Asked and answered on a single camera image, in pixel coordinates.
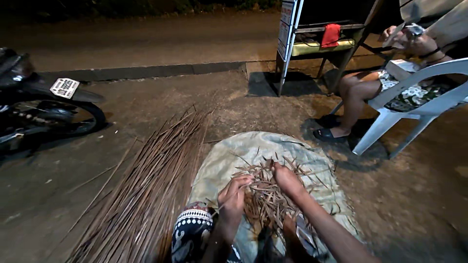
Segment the sandal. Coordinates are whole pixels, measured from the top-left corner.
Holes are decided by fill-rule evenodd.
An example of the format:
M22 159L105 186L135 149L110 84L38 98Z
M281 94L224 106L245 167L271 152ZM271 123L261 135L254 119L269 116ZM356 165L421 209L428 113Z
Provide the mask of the sandal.
M315 122L323 128L331 129L338 127L341 124L339 121L337 121L338 117L339 116L335 114L327 114L322 116L320 119L315 119Z
M338 142L338 143L345 143L348 140L348 136L342 136L342 137L333 137L333 134L331 133L330 129L318 129L313 132L314 136L325 142Z

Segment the hand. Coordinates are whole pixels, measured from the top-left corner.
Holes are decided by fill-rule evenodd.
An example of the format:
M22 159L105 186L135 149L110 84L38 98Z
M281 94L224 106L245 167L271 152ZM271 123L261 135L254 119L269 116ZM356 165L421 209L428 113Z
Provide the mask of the hand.
M297 203L297 200L299 200L299 198L301 198L304 194L308 195L297 175L293 173L288 167L275 162L271 169L278 186L294 202Z
M222 206L219 211L220 220L223 224L227 224L227 227L235 228L236 231L244 211L245 192L241 187L252 182L253 176L251 175L235 177L218 194L218 206Z
M385 29L383 32L382 32L382 35L379 37L379 41L381 42L384 42L388 39L388 37L393 34L393 32L395 31L396 29L396 26L391 26L387 29ZM396 38L401 38L403 36L403 33L402 32L398 32L398 34L396 35Z
M408 44L408 51L416 56L423 56L437 49L436 41L425 34L420 35Z

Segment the person sitting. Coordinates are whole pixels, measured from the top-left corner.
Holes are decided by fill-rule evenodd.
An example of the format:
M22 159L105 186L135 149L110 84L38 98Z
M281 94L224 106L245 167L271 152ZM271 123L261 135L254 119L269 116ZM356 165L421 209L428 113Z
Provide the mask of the person sitting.
M382 39L387 40L395 31L396 26L391 26L382 34ZM438 43L426 33L417 37L413 41L406 40L405 29L398 32L396 37L392 39L394 42L402 44L406 48L406 52L413 56L419 56L424 59L426 66L431 66L437 63L453 60L449 53L442 51L438 47ZM457 47L466 48L467 39L464 38L458 41ZM413 110L432 98L438 97L450 89L467 81L467 77L461 74L448 74L446 76L437 76L430 81L423 81L403 91L400 95L392 99L385 107L399 112L407 112ZM314 136L322 141L340 142L347 141L347 136L351 133L352 127L358 121L361 115L366 100L373 99L381 91L391 88L398 83L393 76L389 75L386 70L378 70L373 72L351 73L344 76L338 84L338 92L343 100L344 114L325 115L319 124L325 128L315 130Z

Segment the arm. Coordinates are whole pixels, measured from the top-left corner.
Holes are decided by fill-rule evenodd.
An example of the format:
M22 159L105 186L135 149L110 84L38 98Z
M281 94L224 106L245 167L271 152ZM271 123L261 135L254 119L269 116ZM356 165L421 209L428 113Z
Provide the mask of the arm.
M382 33L380 39L387 39L394 32L395 29L396 26L389 27ZM409 52L411 55L425 56L438 48L435 40L426 34L423 34L411 41L408 41L409 37L406 37L407 34L408 32L405 29L401 32L398 32L398 34L394 38L394 41L406 46L406 51ZM447 56L442 51L438 51L424 58L426 66L435 65L450 60L453 60L453 58ZM468 77L463 74L447 74L446 77L452 79L453 81L459 84L465 83L468 80Z
M253 182L251 175L233 178L218 194L219 220L211 232L202 263L225 263L241 223L244 210L243 186Z
M281 190L297 204L338 262L380 262L310 197L297 176L288 167L275 162L273 170Z

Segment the patterned cloth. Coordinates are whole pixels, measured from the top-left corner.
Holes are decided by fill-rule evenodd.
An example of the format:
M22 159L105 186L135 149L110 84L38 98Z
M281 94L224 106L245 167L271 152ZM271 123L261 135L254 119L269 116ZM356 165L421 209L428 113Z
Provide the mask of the patterned cloth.
M382 91L398 84L398 80L388 74L386 70L379 70L379 80L382 83ZM454 88L453 86L436 81L436 79L424 80L400 93L385 104L385 108L398 112L408 112L416 109L424 103L439 97Z
M177 217L172 233L171 258L173 263L201 261L213 230L210 208L203 202L194 202ZM237 249L229 255L228 263L242 263Z

